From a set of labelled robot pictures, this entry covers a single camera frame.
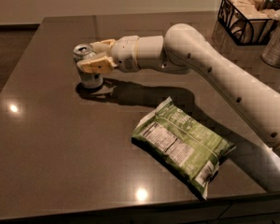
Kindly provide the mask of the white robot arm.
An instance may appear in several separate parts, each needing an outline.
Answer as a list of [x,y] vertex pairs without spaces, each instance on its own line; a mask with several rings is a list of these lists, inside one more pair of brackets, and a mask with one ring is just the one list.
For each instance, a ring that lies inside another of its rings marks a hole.
[[103,73],[152,69],[166,74],[194,70],[220,94],[263,141],[253,157],[236,157],[267,189],[280,190],[280,94],[219,54],[192,26],[175,24],[165,35],[124,36],[79,44],[74,59],[82,85],[97,89]]

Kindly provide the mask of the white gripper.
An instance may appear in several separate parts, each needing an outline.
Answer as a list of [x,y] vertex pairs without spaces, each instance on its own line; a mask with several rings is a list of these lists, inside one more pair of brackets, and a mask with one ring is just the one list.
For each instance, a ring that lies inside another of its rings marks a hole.
[[119,40],[106,39],[91,43],[93,50],[99,54],[84,59],[77,63],[77,67],[84,73],[103,74],[110,73],[114,69],[125,73],[137,72],[140,70],[137,62],[137,35],[124,36]]

